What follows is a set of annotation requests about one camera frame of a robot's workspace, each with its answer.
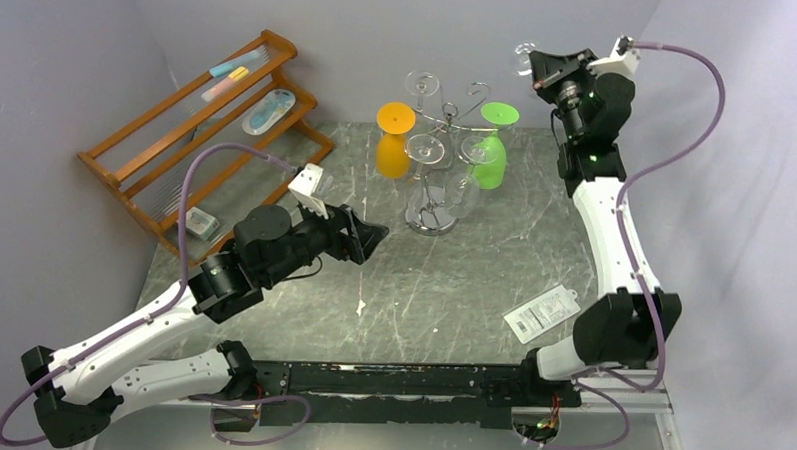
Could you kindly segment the clear wine glass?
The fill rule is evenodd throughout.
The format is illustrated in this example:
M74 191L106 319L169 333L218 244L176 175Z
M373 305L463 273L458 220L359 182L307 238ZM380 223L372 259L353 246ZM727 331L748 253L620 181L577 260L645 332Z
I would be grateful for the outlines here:
M404 88L415 97L414 111L420 113L424 109L424 101L434 95L440 88L436 75L428 71L411 71L405 78Z
M410 182L406 208L408 212L420 215L433 203L427 175L432 166L437 165L445 156L445 147L432 134L418 134L407 140L405 152L416 166Z
M509 67L516 76L529 76L533 73L531 69L530 56L534 51L539 50L536 41L524 40L517 44L512 51Z
M478 206L482 189L474 178L472 170L477 164L486 162L480 143L482 136L468 136L461 142L461 165L454 170L445 184L443 201L446 212L456 219L468 216Z

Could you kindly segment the orange plastic wine glass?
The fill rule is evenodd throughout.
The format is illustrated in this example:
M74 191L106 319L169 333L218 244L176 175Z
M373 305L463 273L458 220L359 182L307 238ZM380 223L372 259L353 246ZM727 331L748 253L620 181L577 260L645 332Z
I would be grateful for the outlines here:
M405 144L416 115L405 103L389 102L378 110L376 122L384 133L376 147L376 170L387 179L399 179L410 168Z

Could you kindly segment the green plastic wine glass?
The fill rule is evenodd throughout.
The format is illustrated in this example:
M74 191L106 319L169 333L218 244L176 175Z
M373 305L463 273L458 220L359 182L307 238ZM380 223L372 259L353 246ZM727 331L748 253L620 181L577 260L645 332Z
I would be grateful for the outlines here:
M480 113L495 130L480 143L486 162L475 165L472 174L482 190L493 190L502 185L507 167L506 149L499 130L510 128L519 120L520 114L514 106L499 101L485 103Z

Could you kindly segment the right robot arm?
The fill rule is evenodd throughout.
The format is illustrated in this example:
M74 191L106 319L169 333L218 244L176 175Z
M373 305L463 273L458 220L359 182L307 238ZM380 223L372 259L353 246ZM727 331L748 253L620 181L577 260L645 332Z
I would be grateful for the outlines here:
M565 56L534 50L528 60L535 94L553 105L566 134L557 172L587 232L598 299L575 319L571 336L534 352L536 367L518 378L520 395L539 405L559 381L602 365L649 362L657 364L647 385L654 388L682 305L646 262L628 209L631 178L617 139L632 115L637 61L628 54L599 59L588 49Z

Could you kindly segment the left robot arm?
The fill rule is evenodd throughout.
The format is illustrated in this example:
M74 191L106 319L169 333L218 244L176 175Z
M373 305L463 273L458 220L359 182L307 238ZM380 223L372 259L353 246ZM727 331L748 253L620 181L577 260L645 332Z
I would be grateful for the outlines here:
M155 363L154 356L255 306L265 291L323 255L365 263L389 233L348 205L324 214L303 211L293 222L285 208L270 204L253 209L232 231L197 273L105 331L69 348L35 347L23 355L23 370L36 389L37 421L52 446L76 446L121 417L167 400L260 398L253 360L237 340L188 359Z

